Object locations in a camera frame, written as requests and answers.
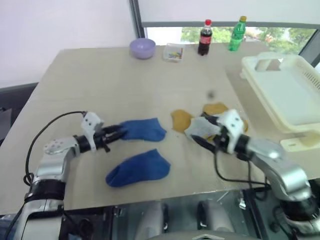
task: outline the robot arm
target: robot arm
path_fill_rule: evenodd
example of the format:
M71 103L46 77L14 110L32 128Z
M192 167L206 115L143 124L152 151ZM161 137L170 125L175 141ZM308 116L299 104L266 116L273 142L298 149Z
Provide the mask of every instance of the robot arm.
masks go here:
M236 154L244 161L252 161L267 177L274 195L279 199L288 224L301 235L320 233L320 211L312 196L308 178L303 169L290 161L277 143L243 134L243 122L236 110L221 117L206 116L211 124L220 127L214 145L200 136L192 138L214 154L222 150Z
M14 235L22 239L63 239L65 187L72 159L80 153L95 152L121 138L118 125L102 128L104 122L94 113L83 116L84 135L54 139L44 146L44 155L32 179Z

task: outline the white plastic tray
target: white plastic tray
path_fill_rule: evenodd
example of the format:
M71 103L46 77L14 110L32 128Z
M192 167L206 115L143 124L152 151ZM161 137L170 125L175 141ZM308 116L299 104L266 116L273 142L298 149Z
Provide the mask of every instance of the white plastic tray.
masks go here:
M273 60L278 69L267 70ZM242 59L246 78L274 124L306 137L281 141L287 151L320 148L320 74L301 56L263 52Z

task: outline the green bottle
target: green bottle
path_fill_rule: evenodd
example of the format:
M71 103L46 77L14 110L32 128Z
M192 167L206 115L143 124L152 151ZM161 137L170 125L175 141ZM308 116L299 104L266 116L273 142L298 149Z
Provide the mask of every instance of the green bottle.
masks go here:
M242 42L242 39L244 38L244 35L246 33L246 20L246 16L241 16L240 21L237 23L237 25L235 25L228 47L230 51L238 50Z

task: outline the black cable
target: black cable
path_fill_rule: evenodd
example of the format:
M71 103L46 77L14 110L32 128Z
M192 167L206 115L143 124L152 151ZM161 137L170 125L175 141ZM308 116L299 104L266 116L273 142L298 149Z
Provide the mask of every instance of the black cable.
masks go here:
M16 221L18 220L18 218L20 217L21 212L22 212L22 209L24 208L24 205L25 205L25 204L23 204L22 207L20 207L19 211L16 213L16 215L15 215L14 218L12 219L10 225L9 225L8 228L6 229L5 235L4 235L4 239L5 239L5 240L8 239L9 234L10 234L12 228L14 227L14 225L15 225Z
M268 184L268 179L266 176L264 176L264 188L263 188L263 196L257 196L257 192L255 192L255 189L252 186L252 181L251 181L251 163L250 161L247 161L248 163L248 181L249 181L249 189L250 189L250 193L254 194L254 198L259 200L259 201L265 201L268 197L268 188L267 188L267 184Z
M26 155L26 159L25 159L25 176L23 177L23 182L30 186L32 183L32 180L34 178L34 174L32 172L29 172L29 161L30 161L30 155L31 155L31 151L33 146L35 145L36 140L38 139L38 137L56 120L58 120L59 118L66 116L66 115L70 115L70 114L82 114L85 115L86 111L69 111L66 113L63 113L57 117L55 117L54 119L52 119L44 128L41 129L41 131L34 137L34 139L32 140L28 153Z
M264 183L264 182L251 181L251 180L249 181L249 180L242 180L242 179L230 179L230 178L225 178L224 176L222 176L219 172L219 169L218 169L218 152L220 150L220 142L221 142L220 139L218 139L216 141L217 144L215 145L215 150L214 150L214 154L213 154L214 169L215 169L215 172L219 178L221 178L222 180L227 181L227 182L245 183L245 184L260 184L260 185L264 185L265 187L268 187L268 188L270 187L269 184Z
M276 224L278 224L278 226L281 228L281 230L284 232L284 234L288 237L288 239L293 239L293 235L289 232L287 232L287 230L284 228L284 226L281 225L278 216L277 216L277 210L281 210L281 206L276 206L272 209L272 215L274 218L274 221L276 222Z
M76 230L77 234L83 239L83 240L87 240L88 237L81 231L81 229L79 228L78 224L76 224L76 222L73 220L73 218L66 213L65 210L62 210L63 215L72 223L74 229Z

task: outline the sock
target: sock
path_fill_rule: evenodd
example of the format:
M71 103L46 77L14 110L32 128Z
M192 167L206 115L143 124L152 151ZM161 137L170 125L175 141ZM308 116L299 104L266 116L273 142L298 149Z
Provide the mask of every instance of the sock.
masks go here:
M130 120L120 123L127 130L122 140L146 140L151 142L162 141L167 131L164 130L158 121L158 118L145 120Z
M111 187L122 187L141 181L159 180L168 175L170 163L153 149L126 159L106 177Z

